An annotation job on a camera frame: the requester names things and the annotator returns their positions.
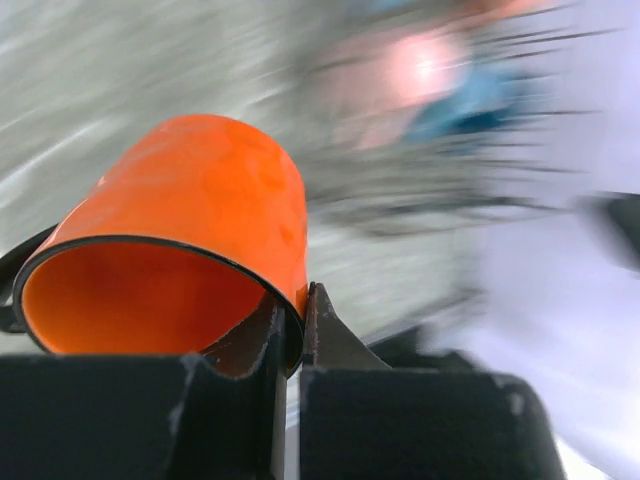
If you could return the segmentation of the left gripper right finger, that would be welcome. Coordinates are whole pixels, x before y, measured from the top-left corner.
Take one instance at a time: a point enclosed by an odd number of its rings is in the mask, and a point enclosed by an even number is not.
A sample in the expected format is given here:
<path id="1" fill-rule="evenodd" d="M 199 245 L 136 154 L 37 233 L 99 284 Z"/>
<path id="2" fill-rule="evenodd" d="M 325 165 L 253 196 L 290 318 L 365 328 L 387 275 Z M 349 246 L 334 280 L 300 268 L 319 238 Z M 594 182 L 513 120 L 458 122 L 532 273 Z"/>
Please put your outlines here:
<path id="1" fill-rule="evenodd" d="M 299 374 L 303 479 L 561 479 L 546 410 L 512 375 L 456 354 L 392 368 L 309 291 Z"/>

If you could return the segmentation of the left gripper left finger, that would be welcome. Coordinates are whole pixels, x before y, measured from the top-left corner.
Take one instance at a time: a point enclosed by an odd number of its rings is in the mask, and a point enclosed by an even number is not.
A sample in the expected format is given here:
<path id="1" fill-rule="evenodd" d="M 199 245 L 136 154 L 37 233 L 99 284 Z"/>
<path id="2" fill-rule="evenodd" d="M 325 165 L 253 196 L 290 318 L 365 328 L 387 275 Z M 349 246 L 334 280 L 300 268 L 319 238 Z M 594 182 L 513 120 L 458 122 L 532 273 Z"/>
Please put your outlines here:
<path id="1" fill-rule="evenodd" d="M 260 306 L 209 356 L 1 361 L 5 479 L 280 479 L 285 315 Z"/>

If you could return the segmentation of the orange mug black handle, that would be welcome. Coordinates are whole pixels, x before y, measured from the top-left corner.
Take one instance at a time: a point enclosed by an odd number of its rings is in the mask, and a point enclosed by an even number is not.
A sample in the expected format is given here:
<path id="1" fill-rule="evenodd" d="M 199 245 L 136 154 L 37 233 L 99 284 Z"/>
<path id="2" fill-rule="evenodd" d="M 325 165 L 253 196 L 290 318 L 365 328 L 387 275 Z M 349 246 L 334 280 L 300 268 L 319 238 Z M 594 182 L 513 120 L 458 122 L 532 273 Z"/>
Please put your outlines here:
<path id="1" fill-rule="evenodd" d="M 1 260 L 1 327 L 54 354 L 182 354 L 272 300 L 287 366 L 306 310 L 304 183 L 264 132 L 212 115 L 165 121 L 56 226 Z"/>

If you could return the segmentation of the pink faceted mug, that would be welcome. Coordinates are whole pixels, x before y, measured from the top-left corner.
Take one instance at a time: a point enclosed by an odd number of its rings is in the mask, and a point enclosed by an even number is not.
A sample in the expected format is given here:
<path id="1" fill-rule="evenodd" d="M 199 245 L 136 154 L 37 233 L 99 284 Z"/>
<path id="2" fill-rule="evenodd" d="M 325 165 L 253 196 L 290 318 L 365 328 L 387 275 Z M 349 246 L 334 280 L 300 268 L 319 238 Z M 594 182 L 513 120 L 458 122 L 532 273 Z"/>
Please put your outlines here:
<path id="1" fill-rule="evenodd" d="M 334 140 L 355 149 L 398 141 L 421 110 L 459 90 L 470 64 L 466 42 L 441 28 L 397 27 L 334 44 L 316 70 Z"/>

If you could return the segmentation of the light blue floral mug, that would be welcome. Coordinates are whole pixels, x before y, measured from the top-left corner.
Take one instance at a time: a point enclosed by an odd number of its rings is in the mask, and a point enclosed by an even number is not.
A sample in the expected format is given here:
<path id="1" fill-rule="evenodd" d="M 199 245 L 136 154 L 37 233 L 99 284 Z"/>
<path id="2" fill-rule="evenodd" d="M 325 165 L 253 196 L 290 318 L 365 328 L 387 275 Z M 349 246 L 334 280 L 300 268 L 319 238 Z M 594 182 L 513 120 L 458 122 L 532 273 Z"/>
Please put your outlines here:
<path id="1" fill-rule="evenodd" d="M 424 107 L 410 122 L 402 140 L 427 143 L 508 125 L 534 96 L 533 79 L 523 72 L 476 66 L 454 93 Z"/>

